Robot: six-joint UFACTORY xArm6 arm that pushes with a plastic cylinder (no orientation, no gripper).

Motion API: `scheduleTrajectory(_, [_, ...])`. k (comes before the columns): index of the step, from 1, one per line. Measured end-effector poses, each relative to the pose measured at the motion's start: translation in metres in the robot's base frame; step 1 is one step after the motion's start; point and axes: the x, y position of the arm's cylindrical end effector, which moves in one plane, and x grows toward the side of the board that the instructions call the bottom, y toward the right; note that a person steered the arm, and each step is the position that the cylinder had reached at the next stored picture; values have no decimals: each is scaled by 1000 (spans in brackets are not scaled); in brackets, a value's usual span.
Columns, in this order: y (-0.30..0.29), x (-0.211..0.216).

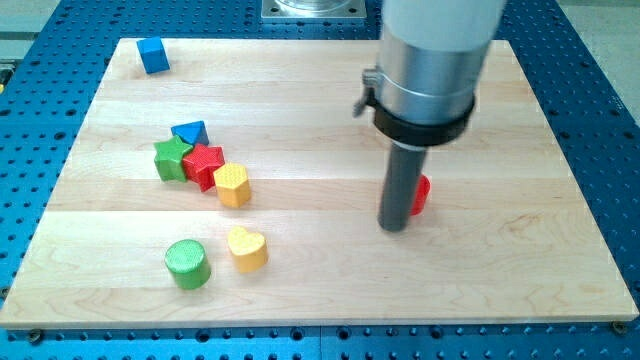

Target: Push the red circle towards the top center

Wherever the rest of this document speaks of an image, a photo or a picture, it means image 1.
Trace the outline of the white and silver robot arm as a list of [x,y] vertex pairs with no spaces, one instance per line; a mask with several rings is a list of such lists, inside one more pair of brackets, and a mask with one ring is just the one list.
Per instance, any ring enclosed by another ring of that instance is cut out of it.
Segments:
[[464,132],[505,0],[386,0],[376,66],[362,73],[358,117],[409,147],[445,144]]

